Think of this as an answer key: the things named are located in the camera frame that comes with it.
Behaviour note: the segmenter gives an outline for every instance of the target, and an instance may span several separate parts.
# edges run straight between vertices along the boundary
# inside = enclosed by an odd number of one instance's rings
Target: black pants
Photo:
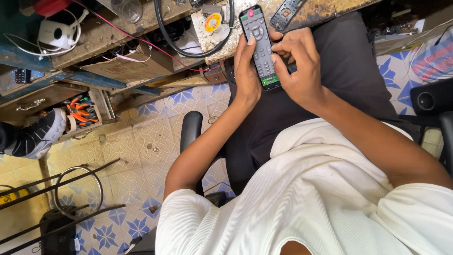
[[[321,59],[322,85],[352,106],[405,130],[418,141],[416,126],[399,120],[390,103],[391,94],[379,73],[359,13],[343,15],[315,28],[313,37]],[[236,94],[233,77],[229,77],[230,103]],[[225,144],[226,169],[234,193],[241,194],[256,170],[270,160],[272,144],[282,130],[313,118],[317,116],[293,102],[281,87],[263,92]]]
[[[17,128],[11,124],[0,122],[0,154],[11,146],[18,138]]]

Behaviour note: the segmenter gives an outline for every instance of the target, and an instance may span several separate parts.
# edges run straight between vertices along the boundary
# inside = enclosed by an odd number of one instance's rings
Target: white shirt
[[[453,254],[453,191],[422,183],[393,189],[326,121],[285,129],[270,157],[221,208],[192,190],[171,193],[156,255],[278,255],[290,240],[313,255]]]

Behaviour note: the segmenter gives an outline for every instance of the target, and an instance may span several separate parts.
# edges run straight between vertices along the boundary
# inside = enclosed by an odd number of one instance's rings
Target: remote control
[[[255,5],[241,12],[239,20],[247,41],[252,36],[256,39],[253,60],[263,90],[280,86],[280,81],[274,71],[274,63],[270,59],[272,55],[271,43],[261,6]]]

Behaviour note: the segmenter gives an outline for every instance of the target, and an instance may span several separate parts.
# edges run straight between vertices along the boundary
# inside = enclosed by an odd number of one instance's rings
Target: fingernail
[[[252,35],[252,37],[250,37],[249,41],[247,42],[247,45],[253,45],[255,43],[255,37]]]

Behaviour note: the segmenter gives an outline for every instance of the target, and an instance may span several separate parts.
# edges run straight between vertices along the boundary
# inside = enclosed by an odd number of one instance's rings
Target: sneaker
[[[39,159],[50,150],[52,143],[61,137],[65,128],[66,113],[60,108],[55,108],[34,124],[18,129],[19,138],[5,150],[5,154]]]

